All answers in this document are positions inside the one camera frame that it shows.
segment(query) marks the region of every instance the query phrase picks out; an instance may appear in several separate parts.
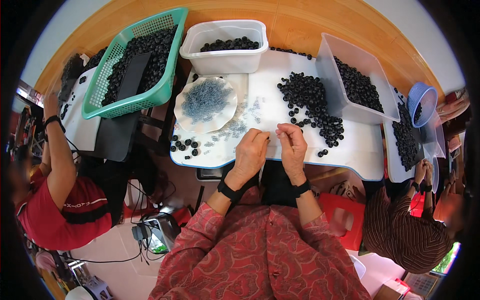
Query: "white plate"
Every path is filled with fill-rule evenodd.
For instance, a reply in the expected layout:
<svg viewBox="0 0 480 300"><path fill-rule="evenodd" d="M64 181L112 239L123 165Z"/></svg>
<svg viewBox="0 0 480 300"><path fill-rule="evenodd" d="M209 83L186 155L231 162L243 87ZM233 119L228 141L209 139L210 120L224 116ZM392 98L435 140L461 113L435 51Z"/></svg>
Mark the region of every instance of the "white plate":
<svg viewBox="0 0 480 300"><path fill-rule="evenodd" d="M190 89L197 84L207 80L207 78L198 78L195 82L187 84L183 91L177 96L177 102L175 104L175 117L177 118L178 124L188 132L196 133L207 133L222 128L228 121L233 118L235 111L237 110L237 93L231 86L231 84L223 78L213 77L217 80L222 80L225 82L224 88L231 88L232 91L227 97L228 104L223 108L220 113L216 113L213 118L208 122L197 122L192 124L192 119L190 117L184 116L182 113L181 105L185 102L184 93L189 92Z"/></svg>

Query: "red patterned shirt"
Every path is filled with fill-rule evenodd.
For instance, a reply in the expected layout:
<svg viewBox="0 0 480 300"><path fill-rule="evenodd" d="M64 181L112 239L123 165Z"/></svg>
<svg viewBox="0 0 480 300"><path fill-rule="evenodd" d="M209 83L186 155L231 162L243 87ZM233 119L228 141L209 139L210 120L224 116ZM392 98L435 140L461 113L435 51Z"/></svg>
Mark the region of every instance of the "red patterned shirt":
<svg viewBox="0 0 480 300"><path fill-rule="evenodd" d="M259 203L251 188L241 203ZM149 300L371 299L324 216L237 205L226 217L203 203L165 256Z"/></svg>

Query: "striped shirt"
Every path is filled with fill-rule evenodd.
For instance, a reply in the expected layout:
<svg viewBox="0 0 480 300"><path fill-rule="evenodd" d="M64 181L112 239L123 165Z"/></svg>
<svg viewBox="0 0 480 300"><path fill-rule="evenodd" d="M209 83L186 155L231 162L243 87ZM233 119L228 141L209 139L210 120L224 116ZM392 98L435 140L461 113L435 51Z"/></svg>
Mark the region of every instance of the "striped shirt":
<svg viewBox="0 0 480 300"><path fill-rule="evenodd" d="M379 189L365 207L363 241L368 251L422 274L439 264L453 240L445 225L433 219L431 207L415 217L409 213L410 202L404 196L390 203L385 187Z"/></svg>

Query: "blue plastic colander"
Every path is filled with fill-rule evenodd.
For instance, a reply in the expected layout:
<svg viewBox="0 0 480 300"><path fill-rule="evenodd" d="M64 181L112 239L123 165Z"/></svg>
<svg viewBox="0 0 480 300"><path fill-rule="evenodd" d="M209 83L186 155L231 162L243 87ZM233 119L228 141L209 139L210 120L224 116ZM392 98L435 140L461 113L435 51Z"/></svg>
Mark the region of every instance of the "blue plastic colander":
<svg viewBox="0 0 480 300"><path fill-rule="evenodd" d="M437 107L437 100L438 93L433 86L426 85L423 82L417 82L413 85L407 98L407 107L412 118L413 127L420 128L430 120ZM421 114L420 119L415 123L413 116L419 103L421 103Z"/></svg>

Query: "teal mesh basket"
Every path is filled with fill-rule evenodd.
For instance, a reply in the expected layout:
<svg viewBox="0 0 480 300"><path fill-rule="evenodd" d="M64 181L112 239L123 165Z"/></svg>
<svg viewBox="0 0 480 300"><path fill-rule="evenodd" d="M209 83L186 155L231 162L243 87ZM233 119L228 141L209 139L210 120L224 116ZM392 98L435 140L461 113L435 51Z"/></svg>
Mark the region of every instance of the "teal mesh basket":
<svg viewBox="0 0 480 300"><path fill-rule="evenodd" d="M188 9L175 8L138 21L117 34L108 46L107 51L105 51L87 88L82 104L83 118L91 119L100 116L111 119L167 102L172 95L175 66L177 65L187 14ZM105 98L108 87L107 77L112 74L112 66L123 56L127 43L134 37L145 36L159 29L172 28L175 25L178 25L178 28L170 48L165 72L160 81L144 93L102 107L102 101Z"/></svg>

